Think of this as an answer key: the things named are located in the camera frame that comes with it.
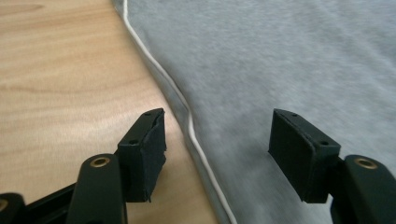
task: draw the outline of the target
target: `wooden surface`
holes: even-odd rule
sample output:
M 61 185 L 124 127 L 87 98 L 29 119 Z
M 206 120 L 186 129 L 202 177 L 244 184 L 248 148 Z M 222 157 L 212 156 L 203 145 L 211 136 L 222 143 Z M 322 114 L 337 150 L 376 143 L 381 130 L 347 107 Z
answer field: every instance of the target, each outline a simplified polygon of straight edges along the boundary
M 216 223 L 179 126 L 110 0 L 0 1 L 0 192 L 31 203 L 166 111 L 167 163 L 130 223 Z

